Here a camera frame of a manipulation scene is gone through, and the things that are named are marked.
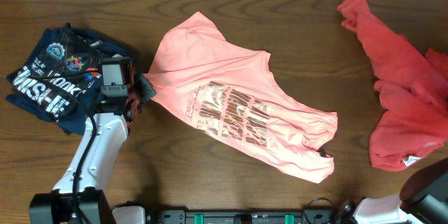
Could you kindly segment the salmon pink printed t-shirt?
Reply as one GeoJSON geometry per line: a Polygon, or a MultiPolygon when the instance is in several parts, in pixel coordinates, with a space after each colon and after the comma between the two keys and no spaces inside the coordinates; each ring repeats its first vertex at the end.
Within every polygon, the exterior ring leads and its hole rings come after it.
{"type": "Polygon", "coordinates": [[[335,168],[322,147],[337,131],[337,114],[288,96],[269,60],[267,51],[231,44],[195,13],[164,35],[147,79],[154,100],[189,126],[287,175],[320,183],[335,168]]]}

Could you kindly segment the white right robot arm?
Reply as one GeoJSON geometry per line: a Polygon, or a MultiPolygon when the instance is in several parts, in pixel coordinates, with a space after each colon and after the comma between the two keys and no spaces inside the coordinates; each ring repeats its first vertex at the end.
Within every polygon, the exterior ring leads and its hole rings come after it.
{"type": "Polygon", "coordinates": [[[417,171],[398,194],[346,201],[335,220],[352,224],[447,224],[447,159],[417,171]]]}

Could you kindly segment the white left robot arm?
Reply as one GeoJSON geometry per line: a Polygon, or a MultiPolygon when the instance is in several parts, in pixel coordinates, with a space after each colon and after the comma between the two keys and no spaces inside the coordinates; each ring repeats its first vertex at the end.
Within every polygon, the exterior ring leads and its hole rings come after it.
{"type": "Polygon", "coordinates": [[[135,74],[133,85],[126,89],[129,94],[119,98],[118,112],[99,109],[85,121],[83,138],[63,177],[51,192],[36,194],[31,200],[31,223],[147,223],[144,207],[125,204],[112,209],[105,193],[141,105],[155,96],[142,73],[135,74]]]}

